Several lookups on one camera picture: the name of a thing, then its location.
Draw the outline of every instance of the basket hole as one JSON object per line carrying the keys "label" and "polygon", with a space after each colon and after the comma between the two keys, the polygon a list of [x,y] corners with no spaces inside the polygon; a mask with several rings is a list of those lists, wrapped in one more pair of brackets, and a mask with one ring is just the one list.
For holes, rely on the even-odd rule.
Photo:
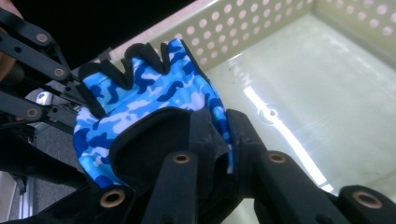
{"label": "basket hole", "polygon": [[342,1],[342,0],[337,0],[337,1],[335,2],[335,6],[338,7],[338,8],[343,7],[343,6],[344,6],[344,1]]}
{"label": "basket hole", "polygon": [[372,7],[374,4],[374,0],[364,0],[365,7]]}
{"label": "basket hole", "polygon": [[206,25],[207,25],[207,20],[201,19],[201,20],[199,21],[199,26],[201,26],[201,28],[206,27]]}
{"label": "basket hole", "polygon": [[233,18],[233,17],[230,17],[228,20],[227,20],[227,25],[233,25],[233,22],[235,21],[235,19]]}
{"label": "basket hole", "polygon": [[218,52],[217,51],[214,51],[214,52],[212,52],[211,54],[210,54],[210,57],[211,58],[217,58],[218,57]]}
{"label": "basket hole", "polygon": [[269,9],[269,8],[265,9],[264,14],[263,14],[264,17],[267,18],[270,14],[271,14],[271,9]]}
{"label": "basket hole", "polygon": [[276,3],[275,11],[279,11],[281,8],[282,8],[282,3],[281,2]]}
{"label": "basket hole", "polygon": [[249,37],[250,37],[250,33],[245,33],[244,36],[242,36],[244,40],[247,40]]}
{"label": "basket hole", "polygon": [[370,27],[371,28],[376,28],[376,27],[378,27],[378,25],[379,25],[379,20],[377,20],[377,19],[372,19],[372,20],[370,20]]}
{"label": "basket hole", "polygon": [[187,28],[188,35],[193,35],[194,32],[195,32],[195,28],[193,26],[189,26],[189,28]]}
{"label": "basket hole", "polygon": [[259,33],[259,31],[260,31],[260,26],[256,26],[255,28],[254,28],[254,30],[253,30],[253,34],[258,34]]}
{"label": "basket hole", "polygon": [[201,64],[206,64],[207,63],[207,58],[202,58],[200,62],[201,62]]}
{"label": "basket hole", "polygon": [[236,29],[232,29],[230,31],[230,36],[235,36],[236,35]]}
{"label": "basket hole", "polygon": [[224,7],[224,12],[225,12],[225,13],[230,13],[232,9],[233,9],[233,6],[231,6],[231,4],[227,4],[227,5]]}
{"label": "basket hole", "polygon": [[215,42],[209,42],[208,44],[207,44],[207,48],[208,49],[213,49],[215,47]]}
{"label": "basket hole", "polygon": [[255,12],[255,11],[257,10],[258,7],[259,7],[259,5],[258,5],[257,3],[255,3],[255,4],[251,5],[250,11],[251,11],[251,12]]}
{"label": "basket hole", "polygon": [[182,34],[176,34],[176,35],[175,35],[175,38],[177,38],[177,39],[183,39],[183,35],[182,35]]}
{"label": "basket hole", "polygon": [[238,44],[239,44],[239,40],[238,39],[233,40],[233,46],[234,47],[237,46]]}
{"label": "basket hole", "polygon": [[240,7],[244,4],[244,0],[236,0],[236,4]]}
{"label": "basket hole", "polygon": [[388,6],[385,4],[378,6],[378,8],[376,9],[376,13],[378,13],[378,15],[384,15],[387,12],[388,12]]}
{"label": "basket hole", "polygon": [[210,33],[210,31],[204,32],[204,38],[205,38],[205,39],[210,38],[210,36],[212,36],[212,33]]}
{"label": "basket hole", "polygon": [[213,12],[212,13],[212,20],[216,21],[219,18],[219,16],[220,16],[220,14],[217,11]]}
{"label": "basket hole", "polygon": [[221,48],[221,52],[226,53],[227,51],[228,51],[228,46],[227,46],[227,45],[224,45],[224,46]]}
{"label": "basket hole", "polygon": [[191,43],[192,43],[194,46],[197,46],[197,45],[199,45],[199,39],[195,37],[195,38],[191,41]]}
{"label": "basket hole", "polygon": [[253,24],[256,24],[256,23],[259,21],[259,19],[260,19],[260,17],[256,15],[256,16],[253,17],[253,19],[251,20],[251,22],[252,22]]}
{"label": "basket hole", "polygon": [[275,16],[275,22],[279,22],[282,19],[282,15],[281,14],[277,14]]}
{"label": "basket hole", "polygon": [[297,4],[297,10],[300,10],[301,8],[303,8],[303,4],[304,4],[304,2],[299,2]]}
{"label": "basket hole", "polygon": [[247,22],[242,23],[241,29],[246,30],[247,28],[248,28],[248,23]]}
{"label": "basket hole", "polygon": [[291,15],[291,12],[293,12],[293,8],[289,7],[288,10],[286,10],[286,16]]}
{"label": "basket hole", "polygon": [[220,32],[222,30],[222,24],[218,24],[216,26],[216,32]]}
{"label": "basket hole", "polygon": [[197,54],[198,56],[201,56],[201,55],[204,54],[204,50],[203,50],[203,49],[198,49],[198,50],[195,51],[195,52],[196,52],[196,54]]}
{"label": "basket hole", "polygon": [[239,19],[244,19],[247,15],[247,12],[245,10],[242,10],[239,12]]}
{"label": "basket hole", "polygon": [[271,22],[270,21],[266,21],[264,24],[264,28],[268,28],[271,26]]}
{"label": "basket hole", "polygon": [[393,28],[390,27],[390,26],[384,27],[384,29],[382,29],[382,34],[383,35],[392,35],[393,34]]}
{"label": "basket hole", "polygon": [[225,35],[221,35],[221,36],[219,37],[219,42],[220,42],[220,43],[224,43],[224,41],[225,41]]}
{"label": "basket hole", "polygon": [[352,13],[354,13],[355,12],[355,8],[353,7],[353,6],[348,6],[347,8],[346,8],[346,13],[347,14],[352,14]]}
{"label": "basket hole", "polygon": [[367,17],[367,13],[365,13],[365,12],[358,13],[358,20],[364,21],[366,19],[366,17]]}

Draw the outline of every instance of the rivet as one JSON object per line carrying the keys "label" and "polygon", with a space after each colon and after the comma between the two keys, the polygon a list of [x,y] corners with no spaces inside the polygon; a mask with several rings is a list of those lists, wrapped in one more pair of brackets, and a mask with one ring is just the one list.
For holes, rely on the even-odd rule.
{"label": "rivet", "polygon": [[63,69],[60,69],[60,68],[57,68],[57,69],[55,69],[55,70],[53,71],[53,74],[55,74],[55,76],[57,76],[57,77],[61,77],[61,76],[64,75],[64,70],[63,70]]}
{"label": "rivet", "polygon": [[35,38],[37,38],[38,41],[45,43],[49,40],[49,38],[46,35],[43,34],[38,34]]}
{"label": "rivet", "polygon": [[27,115],[28,117],[30,117],[30,118],[34,118],[35,116],[38,115],[38,111],[37,111],[37,109],[30,108],[30,109],[28,109],[28,110],[26,111],[26,115]]}
{"label": "rivet", "polygon": [[113,189],[106,192],[100,199],[100,205],[105,208],[112,208],[125,200],[125,192],[121,189]]}
{"label": "rivet", "polygon": [[286,161],[286,158],[280,154],[277,153],[272,153],[268,156],[268,159],[270,161],[276,162],[276,163],[282,163]]}
{"label": "rivet", "polygon": [[187,155],[181,154],[181,155],[177,155],[174,157],[174,162],[177,162],[177,163],[185,163],[188,161],[190,161],[190,157]]}
{"label": "rivet", "polygon": [[352,197],[361,205],[364,205],[369,208],[378,209],[382,207],[381,201],[376,198],[373,194],[367,193],[364,191],[355,191],[352,194]]}

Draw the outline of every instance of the black glove trim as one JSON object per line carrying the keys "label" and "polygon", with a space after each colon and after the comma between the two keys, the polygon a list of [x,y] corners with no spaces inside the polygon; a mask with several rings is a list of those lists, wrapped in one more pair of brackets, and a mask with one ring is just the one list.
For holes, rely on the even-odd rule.
{"label": "black glove trim", "polygon": [[125,68],[124,80],[127,84],[126,90],[130,90],[134,86],[134,68],[131,60],[121,59],[121,62]]}
{"label": "black glove trim", "polygon": [[84,78],[100,72],[99,69],[100,64],[99,63],[85,63],[83,64],[79,69],[78,69],[78,77],[79,80],[82,81]]}
{"label": "black glove trim", "polygon": [[195,68],[198,70],[198,72],[200,73],[201,77],[203,77],[204,80],[205,80],[207,83],[210,84],[211,82],[210,82],[209,78],[205,75],[204,71],[202,71],[202,69],[201,69],[200,66],[198,65],[198,62],[195,61],[195,58],[192,56],[191,51],[190,51],[189,48],[187,47],[186,43],[185,43],[182,39],[181,39],[180,41],[181,41],[181,44],[183,45],[184,49],[186,50],[187,55],[190,57],[190,60],[191,60],[192,64],[194,64]]}
{"label": "black glove trim", "polygon": [[163,60],[161,60],[160,56],[157,52],[155,52],[154,48],[147,43],[143,44],[134,44],[129,47],[125,51],[125,59],[132,60],[134,57],[138,57],[148,62],[148,64],[153,67],[157,72],[166,75],[170,71],[170,59],[169,59],[169,50],[168,46],[164,43],[161,44],[161,55]]}
{"label": "black glove trim", "polygon": [[103,73],[106,74],[111,80],[117,83],[121,88],[125,90],[129,90],[128,88],[131,85],[128,85],[128,82],[125,80],[124,74],[114,65],[111,63],[109,60],[104,60],[100,66],[99,70]]}
{"label": "black glove trim", "polygon": [[102,118],[106,111],[102,108],[96,98],[92,95],[90,90],[88,90],[87,86],[84,84],[80,84],[76,86],[79,94],[81,94],[82,98],[84,98],[87,107],[90,109],[91,113],[97,118]]}

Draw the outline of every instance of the glove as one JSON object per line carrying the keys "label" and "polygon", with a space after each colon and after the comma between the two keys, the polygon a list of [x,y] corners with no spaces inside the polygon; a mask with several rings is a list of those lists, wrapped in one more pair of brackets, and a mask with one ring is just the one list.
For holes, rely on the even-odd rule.
{"label": "glove", "polygon": [[88,107],[78,112],[73,142],[100,188],[147,188],[158,172],[152,167],[161,167],[169,152],[186,149],[192,111],[208,109],[231,148],[224,106],[184,42],[162,43],[161,52],[163,60],[150,44],[132,45],[122,60],[125,74],[110,62],[80,68],[78,90]]}

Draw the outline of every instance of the plastic basket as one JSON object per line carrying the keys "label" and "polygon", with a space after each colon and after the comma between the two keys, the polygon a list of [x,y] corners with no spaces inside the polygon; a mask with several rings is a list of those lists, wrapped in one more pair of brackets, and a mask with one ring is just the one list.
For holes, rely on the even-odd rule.
{"label": "plastic basket", "polygon": [[363,185],[396,202],[395,1],[197,1],[112,56],[174,37],[226,107],[320,188]]}

